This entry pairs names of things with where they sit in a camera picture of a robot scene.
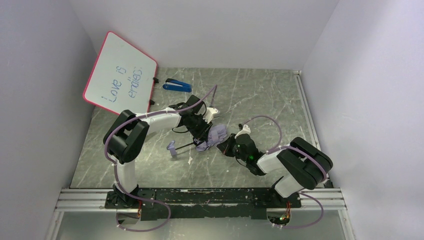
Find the black and lavender umbrella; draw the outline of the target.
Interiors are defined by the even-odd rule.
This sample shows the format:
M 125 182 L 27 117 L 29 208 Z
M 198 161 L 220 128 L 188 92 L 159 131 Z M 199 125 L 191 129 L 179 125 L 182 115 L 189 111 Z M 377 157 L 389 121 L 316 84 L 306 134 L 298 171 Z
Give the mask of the black and lavender umbrella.
M 177 150 L 189 147 L 191 145 L 195 146 L 195 150 L 198 152 L 204 152 L 211 147 L 223 143 L 227 138 L 227 127 L 224 124 L 219 124 L 212 126 L 207 133 L 206 140 L 193 139 L 193 142 L 182 145 L 180 147 L 175 147 L 175 141 L 172 140 L 166 149 L 170 152 L 171 156 L 177 155 Z

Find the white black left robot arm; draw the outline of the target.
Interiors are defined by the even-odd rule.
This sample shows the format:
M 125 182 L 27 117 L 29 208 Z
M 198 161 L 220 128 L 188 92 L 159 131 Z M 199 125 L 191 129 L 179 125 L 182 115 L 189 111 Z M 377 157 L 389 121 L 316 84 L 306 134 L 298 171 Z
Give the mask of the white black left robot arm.
M 113 200 L 116 206 L 132 208 L 139 203 L 139 186 L 135 176 L 135 159 L 149 134 L 185 127 L 193 144 L 204 147 L 219 114 L 215 107 L 191 95 L 186 102 L 170 105 L 160 111 L 134 113 L 124 110 L 103 138 L 106 156 L 114 167 Z

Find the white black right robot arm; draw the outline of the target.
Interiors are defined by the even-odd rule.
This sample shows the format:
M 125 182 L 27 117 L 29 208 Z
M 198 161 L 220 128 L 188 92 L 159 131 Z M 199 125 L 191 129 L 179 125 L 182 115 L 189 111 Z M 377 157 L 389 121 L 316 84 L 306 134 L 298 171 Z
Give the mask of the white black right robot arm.
M 326 154 L 301 137 L 294 138 L 288 145 L 262 152 L 249 134 L 231 134 L 217 148 L 223 155 L 241 161 L 242 166 L 256 176 L 286 169 L 288 174 L 280 177 L 270 188 L 282 198 L 303 189 L 315 189 L 334 166 Z

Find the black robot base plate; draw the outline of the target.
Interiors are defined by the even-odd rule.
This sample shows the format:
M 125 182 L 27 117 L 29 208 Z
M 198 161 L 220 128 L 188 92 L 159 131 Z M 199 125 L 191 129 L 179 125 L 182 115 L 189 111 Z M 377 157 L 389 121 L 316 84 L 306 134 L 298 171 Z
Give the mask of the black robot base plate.
M 268 219 L 267 211 L 283 211 L 287 207 L 300 208 L 297 193 L 287 198 L 280 197 L 270 188 L 140 188 L 142 198 L 135 206 L 124 208 L 114 205 L 114 191 L 106 195 L 104 208 L 135 217 L 140 211 L 141 221 L 159 219 L 238 218 L 252 220 Z

